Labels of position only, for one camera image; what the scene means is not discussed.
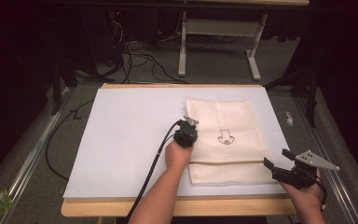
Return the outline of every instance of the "black curtain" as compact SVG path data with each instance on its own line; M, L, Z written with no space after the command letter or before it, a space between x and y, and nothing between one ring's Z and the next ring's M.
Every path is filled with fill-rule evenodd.
M286 74L306 66L318 50L328 54L320 64L318 86L358 163L358 0L336 4L338 13L312 19Z
M32 3L0 1L0 162L47 102L51 60L35 13Z

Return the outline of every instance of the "small white object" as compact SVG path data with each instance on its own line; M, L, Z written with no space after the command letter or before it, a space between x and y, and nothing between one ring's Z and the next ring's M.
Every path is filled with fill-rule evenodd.
M286 111L286 123L288 123L290 126L293 126L293 118L289 111Z

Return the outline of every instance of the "white cloth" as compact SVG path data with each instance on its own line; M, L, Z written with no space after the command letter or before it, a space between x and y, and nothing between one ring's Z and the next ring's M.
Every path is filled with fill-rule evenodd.
M249 101L186 100L187 114L199 121L198 139L188 165L193 185L275 182L263 164L272 160Z

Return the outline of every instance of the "desk leg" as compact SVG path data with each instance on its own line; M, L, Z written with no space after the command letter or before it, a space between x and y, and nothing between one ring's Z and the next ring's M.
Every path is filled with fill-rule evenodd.
M179 55L179 77L184 77L186 75L186 21L187 12L184 11L182 13L182 45Z
M264 26L266 25L267 14L261 17L260 25L258 26L257 33L255 34L255 41L251 50L246 50L246 57L248 58L251 67L252 76L254 81L260 81L261 76L258 72L257 64L255 63L255 51L257 50L258 43L260 42L261 35L263 34Z

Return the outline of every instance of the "white board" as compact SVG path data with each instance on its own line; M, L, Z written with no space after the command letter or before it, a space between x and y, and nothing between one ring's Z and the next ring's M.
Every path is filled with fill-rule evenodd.
M186 114L186 98L250 100L275 165L293 166L282 156L282 149L288 146L262 87L99 89L63 197L136 197L166 132ZM148 188L165 167L162 153ZM279 184L194 187L187 171L178 190L178 196L276 193L284 193Z

